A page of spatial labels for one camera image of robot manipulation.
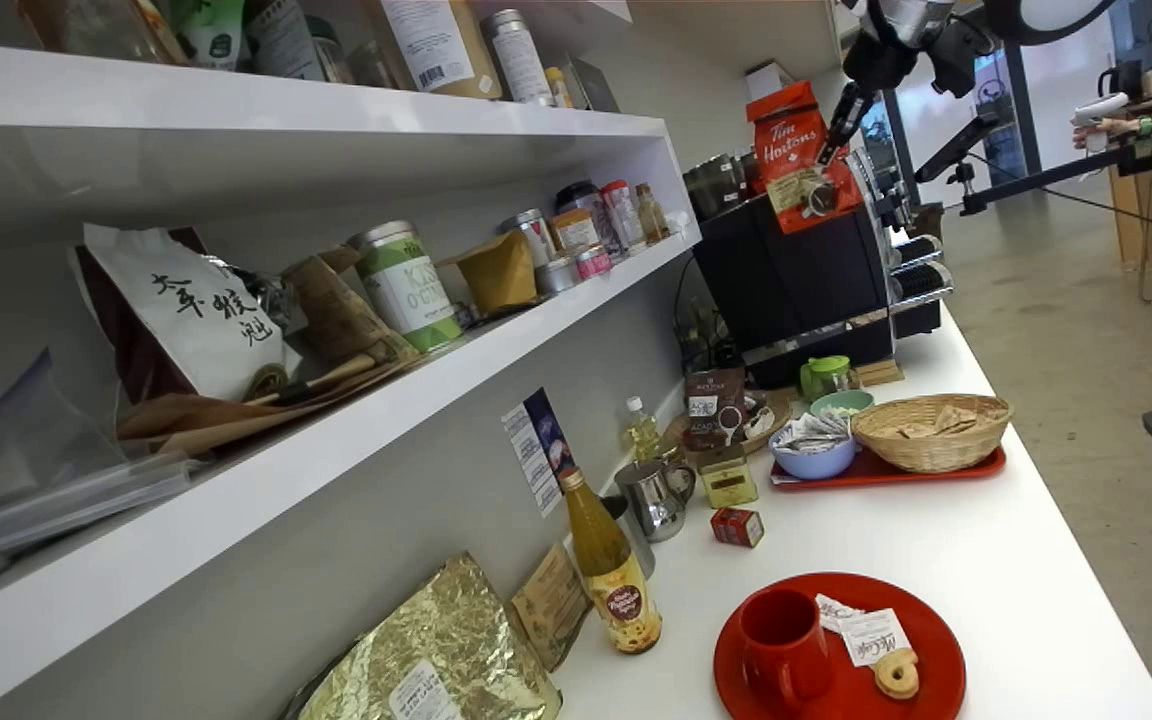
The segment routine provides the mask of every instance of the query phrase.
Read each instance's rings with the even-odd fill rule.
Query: countertop
[[[876,400],[991,391],[962,329],[900,342],[903,381]],[[970,660],[962,720],[1096,718],[1152,720],[1152,675],[1100,593],[1075,538],[1018,428],[1007,470],[975,486],[773,492],[759,549],[716,546],[704,499],[681,538],[655,546],[666,636],[618,656],[596,616],[557,673],[571,720],[724,720],[712,650],[730,613],[801,573],[860,573],[930,602]]]

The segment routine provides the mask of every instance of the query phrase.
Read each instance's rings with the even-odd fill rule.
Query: bowl
[[[840,391],[830,391],[830,397],[814,400],[814,411],[840,417],[840,421],[858,421],[868,408],[872,408],[872,397],[860,391],[860,389],[840,389]]]
[[[858,462],[858,440],[838,443],[773,443],[778,466],[795,480],[834,480]]]
[[[1011,408],[996,397],[916,397],[860,411],[858,440],[903,474],[962,474],[1001,447]]]

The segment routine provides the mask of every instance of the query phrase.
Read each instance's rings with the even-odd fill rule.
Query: kitchen counter
[[[903,381],[881,385],[876,400],[991,391],[953,320],[903,342],[900,367]],[[1152,720],[1152,675],[1141,652],[1019,435],[1007,431],[1006,447],[1007,470],[975,486],[764,487],[759,549],[716,546],[704,499],[691,499],[687,528],[655,546],[651,593],[666,641],[649,656],[618,656],[603,627],[589,620],[557,673],[564,718],[724,720],[712,644],[730,613],[783,575],[860,573],[916,593],[949,620],[970,660],[962,720]]]

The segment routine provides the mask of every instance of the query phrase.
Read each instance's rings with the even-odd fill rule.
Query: gray floor
[[[1122,270],[1114,215],[1007,200],[949,215],[943,240],[953,311],[1152,668],[1152,304]]]

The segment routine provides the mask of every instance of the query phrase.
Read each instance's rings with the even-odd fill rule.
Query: red tray
[[[889,699],[868,668],[853,668],[840,636],[830,634],[834,683],[822,699],[795,713],[795,720],[957,720],[970,698],[970,660],[953,627],[914,593],[846,573],[790,575],[781,581],[810,595],[826,593],[853,608],[897,608],[907,644],[919,656],[919,698],[907,703]],[[712,650],[712,679],[733,720],[790,720],[790,708],[743,683],[733,616]]]
[[[783,474],[773,466],[767,486],[781,487],[781,492],[893,487],[893,486],[957,486],[957,480],[991,480],[991,476],[1006,474],[1006,466],[1007,466],[1007,451],[996,447],[996,451],[989,451],[981,466],[962,470],[962,474],[903,474],[903,470],[886,466],[886,462],[872,457],[868,447],[860,447],[858,462],[853,462],[853,470],[850,470],[846,476],[834,476],[834,480],[795,480],[795,476],[783,476]]]

